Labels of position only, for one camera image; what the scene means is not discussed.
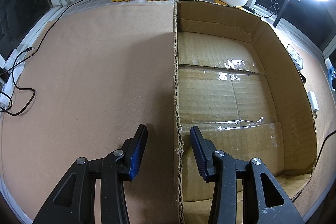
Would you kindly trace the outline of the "brown cardboard box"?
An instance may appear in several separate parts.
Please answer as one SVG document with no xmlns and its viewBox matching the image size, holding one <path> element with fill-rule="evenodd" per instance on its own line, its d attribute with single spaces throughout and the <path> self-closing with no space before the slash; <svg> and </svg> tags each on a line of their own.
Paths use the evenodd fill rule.
<svg viewBox="0 0 336 224">
<path fill-rule="evenodd" d="M 206 223 L 214 184 L 190 144 L 198 126 L 218 149 L 260 158 L 291 199 L 309 182 L 317 137 L 299 71 L 273 28 L 238 8 L 174 4 L 175 177 L 180 223 Z"/>
</svg>

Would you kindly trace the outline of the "black cylindrical stick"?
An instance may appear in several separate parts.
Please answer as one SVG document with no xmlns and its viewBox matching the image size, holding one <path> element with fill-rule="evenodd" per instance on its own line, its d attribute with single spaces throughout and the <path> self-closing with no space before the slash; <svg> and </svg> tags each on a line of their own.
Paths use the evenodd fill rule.
<svg viewBox="0 0 336 224">
<path fill-rule="evenodd" d="M 306 78 L 305 78 L 305 76 L 304 76 L 301 72 L 299 72 L 299 75 L 300 75 L 300 77 L 301 77 L 301 80 L 302 80 L 303 84 L 305 84 L 305 83 L 306 83 Z"/>
</svg>

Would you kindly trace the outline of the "white wall charger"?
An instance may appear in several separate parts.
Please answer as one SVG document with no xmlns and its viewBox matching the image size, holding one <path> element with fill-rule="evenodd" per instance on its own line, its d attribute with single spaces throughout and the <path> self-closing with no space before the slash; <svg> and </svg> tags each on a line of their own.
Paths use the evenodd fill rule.
<svg viewBox="0 0 336 224">
<path fill-rule="evenodd" d="M 311 106 L 311 110 L 313 113 L 314 118 L 317 118 L 317 112 L 319 111 L 319 106 L 317 102 L 317 97 L 313 91 L 308 91 L 307 92 L 307 97 Z"/>
</svg>

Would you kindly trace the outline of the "patterned white lighter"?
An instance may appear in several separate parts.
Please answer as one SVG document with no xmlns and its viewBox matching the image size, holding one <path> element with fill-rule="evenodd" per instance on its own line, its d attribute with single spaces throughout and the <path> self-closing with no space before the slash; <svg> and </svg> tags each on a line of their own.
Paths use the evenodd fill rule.
<svg viewBox="0 0 336 224">
<path fill-rule="evenodd" d="M 292 45 L 288 44 L 286 50 L 288 51 L 296 68 L 301 71 L 303 69 L 303 58 L 297 53 Z"/>
</svg>

